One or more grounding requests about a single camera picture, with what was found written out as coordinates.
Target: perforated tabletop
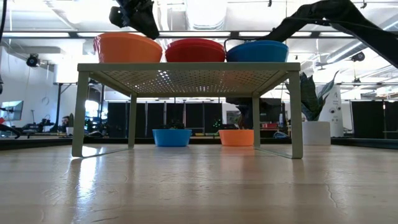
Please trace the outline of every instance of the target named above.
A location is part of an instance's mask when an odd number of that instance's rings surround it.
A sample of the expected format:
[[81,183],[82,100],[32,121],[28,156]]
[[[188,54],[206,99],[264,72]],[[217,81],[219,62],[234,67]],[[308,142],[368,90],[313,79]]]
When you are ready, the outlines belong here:
[[299,63],[84,63],[79,72],[127,96],[252,97],[300,71]]

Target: orange bowl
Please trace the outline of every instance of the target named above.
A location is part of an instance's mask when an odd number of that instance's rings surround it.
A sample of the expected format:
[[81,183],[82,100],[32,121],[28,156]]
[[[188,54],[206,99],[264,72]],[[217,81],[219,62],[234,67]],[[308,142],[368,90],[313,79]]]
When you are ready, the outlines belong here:
[[253,130],[220,130],[220,138],[223,146],[253,146]]
[[128,33],[104,33],[94,38],[100,63],[160,62],[162,47],[147,37]]

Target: table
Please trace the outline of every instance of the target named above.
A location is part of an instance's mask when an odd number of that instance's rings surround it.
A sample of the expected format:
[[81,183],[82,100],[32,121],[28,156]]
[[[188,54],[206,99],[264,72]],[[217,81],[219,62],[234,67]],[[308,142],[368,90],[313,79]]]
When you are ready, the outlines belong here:
[[[289,79],[292,154],[267,151],[291,159],[303,157],[299,63],[81,63],[72,156],[83,157],[85,101],[89,78],[131,97],[128,148],[134,148],[139,97],[250,97],[253,123],[260,123],[259,98]],[[261,149],[260,126],[254,125],[254,147]]]

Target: monitor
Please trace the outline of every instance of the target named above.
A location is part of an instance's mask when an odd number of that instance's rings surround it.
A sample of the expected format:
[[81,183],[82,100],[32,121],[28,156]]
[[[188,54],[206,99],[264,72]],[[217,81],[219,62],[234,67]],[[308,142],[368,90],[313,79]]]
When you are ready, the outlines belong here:
[[23,105],[24,102],[22,100],[2,102],[0,106],[0,118],[4,118],[6,121],[20,121]]

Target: plastic bowl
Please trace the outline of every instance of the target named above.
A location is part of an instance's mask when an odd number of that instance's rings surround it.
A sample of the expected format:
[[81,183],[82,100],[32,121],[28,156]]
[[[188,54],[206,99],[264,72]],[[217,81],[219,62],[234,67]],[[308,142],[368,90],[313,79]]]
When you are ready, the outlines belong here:
[[162,47],[136,34],[105,33],[94,39],[100,63],[160,62]]
[[159,147],[185,147],[189,144],[192,130],[154,129],[155,145]]
[[253,146],[253,130],[220,130],[223,146]]
[[278,41],[261,40],[238,45],[226,54],[227,62],[286,62],[289,48]]
[[182,39],[182,40],[176,40],[173,41],[167,48],[171,47],[176,47],[176,46],[189,46],[189,45],[195,45],[195,44],[205,44],[207,46],[213,46],[216,48],[219,48],[220,50],[224,50],[224,47],[212,40],[207,40],[207,39],[202,39],[202,38],[189,38],[189,39]]
[[166,50],[168,62],[224,62],[225,52],[210,45],[179,45]]

